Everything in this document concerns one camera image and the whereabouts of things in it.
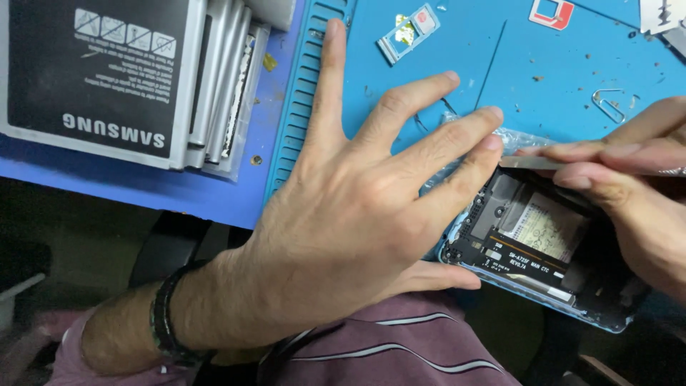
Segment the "samsung battery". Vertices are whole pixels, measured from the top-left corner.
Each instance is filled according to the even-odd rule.
[[[183,169],[206,0],[0,0],[0,133]]]

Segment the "red sticker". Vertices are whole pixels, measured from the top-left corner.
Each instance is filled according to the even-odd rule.
[[[531,14],[529,15],[529,20],[534,23],[545,25],[546,27],[554,28],[558,31],[562,31],[569,25],[569,19],[571,18],[571,13],[574,11],[574,4],[564,1],[564,0],[551,0],[558,4],[555,10],[555,16],[545,16],[544,14],[539,14],[539,4],[541,0],[534,0],[534,6],[531,8]]]

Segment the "purple shirt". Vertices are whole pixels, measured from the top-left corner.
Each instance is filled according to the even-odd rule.
[[[258,384],[519,385],[486,351],[453,303],[444,293],[399,295],[286,339],[262,360]],[[80,349],[90,315],[65,335],[48,386],[192,385],[190,370],[172,366],[126,378],[98,377],[84,364]]]

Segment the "stack of batteries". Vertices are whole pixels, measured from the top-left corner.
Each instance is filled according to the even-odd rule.
[[[270,33],[243,0],[0,0],[0,25],[0,133],[237,179]]]

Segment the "blue silicone mat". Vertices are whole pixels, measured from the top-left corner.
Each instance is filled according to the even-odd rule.
[[[650,103],[686,93],[684,64],[659,39],[638,32],[639,0],[572,1],[576,6],[562,31],[529,21],[533,0],[305,1],[265,202],[286,181],[302,148],[322,32],[331,17],[350,25],[343,98],[348,137],[384,91],[449,69],[462,79],[447,96],[459,114],[497,105],[505,112],[505,127],[557,141],[597,139],[619,126],[593,104],[598,89],[623,89],[603,96],[627,120]],[[395,27],[398,15],[411,15],[424,3],[434,8],[441,27],[391,67],[377,40]],[[554,3],[541,0],[540,13],[552,15],[554,10]],[[439,102],[420,112],[422,123],[434,130],[445,110]],[[392,152],[426,134],[408,121]]]

